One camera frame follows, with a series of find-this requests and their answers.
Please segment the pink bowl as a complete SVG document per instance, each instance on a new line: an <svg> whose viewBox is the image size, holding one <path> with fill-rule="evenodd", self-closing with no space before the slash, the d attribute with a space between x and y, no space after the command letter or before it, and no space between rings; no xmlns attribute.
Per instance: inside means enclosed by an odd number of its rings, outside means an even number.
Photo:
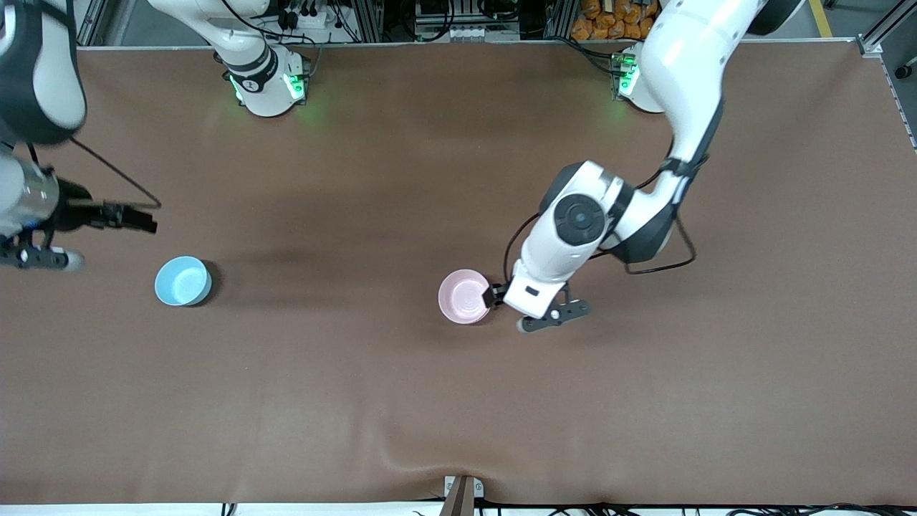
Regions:
<svg viewBox="0 0 917 516"><path fill-rule="evenodd" d="M441 313L453 323L471 325L483 320L490 312L484 295L491 284L485 276L472 269L458 269L442 281L438 290Z"/></svg>

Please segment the blue bowl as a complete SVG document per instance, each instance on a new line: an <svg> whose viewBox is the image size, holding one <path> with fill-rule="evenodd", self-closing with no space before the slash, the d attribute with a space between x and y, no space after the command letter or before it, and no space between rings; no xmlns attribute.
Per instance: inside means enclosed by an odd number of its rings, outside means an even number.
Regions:
<svg viewBox="0 0 917 516"><path fill-rule="evenodd" d="M154 293L164 305L192 307L204 301L212 284L211 274L203 261L193 256L178 256L158 271Z"/></svg>

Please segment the brown table cloth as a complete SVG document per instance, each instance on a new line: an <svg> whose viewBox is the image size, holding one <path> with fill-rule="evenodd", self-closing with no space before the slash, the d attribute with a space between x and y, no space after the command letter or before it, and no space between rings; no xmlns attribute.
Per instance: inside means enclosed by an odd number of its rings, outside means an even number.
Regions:
<svg viewBox="0 0 917 516"><path fill-rule="evenodd" d="M668 123L560 44L325 50L262 120L206 50L82 50L80 140L163 200L79 273L0 269L0 503L917 505L917 154L855 44L745 42L681 209L688 267L571 279L524 335L438 309L567 164ZM193 256L199 305L154 293Z"/></svg>

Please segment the white power strip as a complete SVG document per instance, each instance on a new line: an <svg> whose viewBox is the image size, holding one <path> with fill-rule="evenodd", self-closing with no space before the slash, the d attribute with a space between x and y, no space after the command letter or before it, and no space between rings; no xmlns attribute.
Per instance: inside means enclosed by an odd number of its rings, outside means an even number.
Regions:
<svg viewBox="0 0 917 516"><path fill-rule="evenodd" d="M281 30L323 30L337 21L326 4L288 4L286 9L279 10L277 22Z"/></svg>

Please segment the orange snack packets bag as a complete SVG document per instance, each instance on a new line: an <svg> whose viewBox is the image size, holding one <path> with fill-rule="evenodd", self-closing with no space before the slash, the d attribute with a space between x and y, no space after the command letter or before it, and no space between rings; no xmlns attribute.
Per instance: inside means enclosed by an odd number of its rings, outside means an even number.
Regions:
<svg viewBox="0 0 917 516"><path fill-rule="evenodd" d="M661 0L579 0L570 39L645 40L662 11Z"/></svg>

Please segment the aluminium frame profile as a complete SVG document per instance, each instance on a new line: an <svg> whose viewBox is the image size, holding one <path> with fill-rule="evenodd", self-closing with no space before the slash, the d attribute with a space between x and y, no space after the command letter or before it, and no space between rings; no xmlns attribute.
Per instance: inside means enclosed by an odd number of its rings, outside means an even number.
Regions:
<svg viewBox="0 0 917 516"><path fill-rule="evenodd" d="M72 0L75 11L76 42L81 47L91 46L96 33L105 25L106 9L110 0Z"/></svg>
<svg viewBox="0 0 917 516"><path fill-rule="evenodd" d="M877 58L917 154L917 0L895 0L890 10L857 36L859 52Z"/></svg>

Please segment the brown mount post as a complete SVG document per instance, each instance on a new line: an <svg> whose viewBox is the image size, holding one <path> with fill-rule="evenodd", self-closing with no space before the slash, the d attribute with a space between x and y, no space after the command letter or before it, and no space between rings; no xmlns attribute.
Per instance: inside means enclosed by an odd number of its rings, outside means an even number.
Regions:
<svg viewBox="0 0 917 516"><path fill-rule="evenodd" d="M444 479L445 500L438 516L475 516L477 478L449 476Z"/></svg>

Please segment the aluminium frame post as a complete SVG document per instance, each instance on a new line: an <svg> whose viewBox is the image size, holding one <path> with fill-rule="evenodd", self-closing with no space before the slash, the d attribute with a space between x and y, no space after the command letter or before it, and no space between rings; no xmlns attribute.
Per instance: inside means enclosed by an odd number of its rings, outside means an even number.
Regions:
<svg viewBox="0 0 917 516"><path fill-rule="evenodd" d="M570 38L571 27L579 13L579 0L546 0L544 38Z"/></svg>
<svg viewBox="0 0 917 516"><path fill-rule="evenodd" d="M363 43L381 43L385 0L350 0Z"/></svg>

